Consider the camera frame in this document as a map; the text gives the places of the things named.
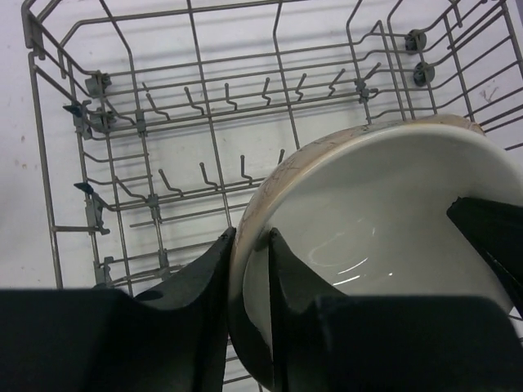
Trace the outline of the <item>beige bowl with flower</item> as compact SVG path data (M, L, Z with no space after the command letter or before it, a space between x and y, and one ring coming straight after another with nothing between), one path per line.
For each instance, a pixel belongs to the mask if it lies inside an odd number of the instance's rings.
M483 296L511 310L446 215L460 197L521 205L522 170L457 115L337 131L286 158L249 201L230 256L229 329L246 370L272 388L271 229L344 294Z

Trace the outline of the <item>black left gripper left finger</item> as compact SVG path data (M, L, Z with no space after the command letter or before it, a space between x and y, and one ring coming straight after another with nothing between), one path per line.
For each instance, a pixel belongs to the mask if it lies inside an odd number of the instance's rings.
M235 230L137 296L118 289L1 293L4 391L219 391Z

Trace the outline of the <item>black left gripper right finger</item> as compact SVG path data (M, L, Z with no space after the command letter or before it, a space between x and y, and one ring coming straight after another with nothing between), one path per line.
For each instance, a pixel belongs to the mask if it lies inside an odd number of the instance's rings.
M269 234L276 391L519 391L522 345L478 296L348 296Z

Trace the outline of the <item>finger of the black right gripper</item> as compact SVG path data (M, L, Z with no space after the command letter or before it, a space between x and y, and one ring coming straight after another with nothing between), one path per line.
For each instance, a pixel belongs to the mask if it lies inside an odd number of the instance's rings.
M457 198L446 211L494 271L510 299L522 301L522 207L481 198Z

